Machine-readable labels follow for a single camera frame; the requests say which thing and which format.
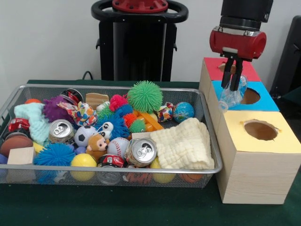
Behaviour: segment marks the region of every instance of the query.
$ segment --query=green tablecloth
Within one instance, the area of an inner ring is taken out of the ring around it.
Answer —
[[[29,81],[131,86],[133,82]],[[158,83],[197,88],[198,83]],[[284,205],[222,204],[215,177],[204,189],[0,185],[0,225],[301,225],[301,174]]]

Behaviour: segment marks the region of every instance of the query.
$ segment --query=baseball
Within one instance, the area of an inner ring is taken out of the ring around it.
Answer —
[[[113,139],[108,145],[108,154],[117,155],[125,160],[124,153],[126,152],[128,143],[129,141],[122,137]]]

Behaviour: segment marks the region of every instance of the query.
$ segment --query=black cable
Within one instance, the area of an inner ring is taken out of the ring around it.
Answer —
[[[84,76],[83,76],[82,80],[84,80],[84,79],[86,78],[86,75],[87,75],[87,74],[89,74],[89,75],[90,75],[90,78],[91,78],[91,80],[93,80],[93,76],[92,76],[92,74],[91,74],[91,72],[90,72],[90,71],[86,71],[86,72],[84,73]]]

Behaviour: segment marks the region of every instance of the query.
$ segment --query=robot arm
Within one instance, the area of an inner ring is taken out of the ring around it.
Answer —
[[[260,32],[266,23],[273,0],[223,0],[220,25],[210,35],[213,52],[228,58],[222,87],[230,83],[230,90],[238,89],[243,61],[258,59],[266,45],[266,34]],[[231,66],[236,61],[236,72],[231,79]]]

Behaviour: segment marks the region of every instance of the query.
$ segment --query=white wall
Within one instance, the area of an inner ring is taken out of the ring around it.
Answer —
[[[222,0],[178,0],[190,10],[178,24],[173,81],[199,81],[203,57],[218,57],[209,48],[210,31],[219,24]],[[90,70],[100,78],[98,21],[92,18],[95,0],[0,0],[0,95],[6,98],[28,79],[80,79]],[[266,49],[254,66],[267,88],[277,69],[300,0],[274,0]]]

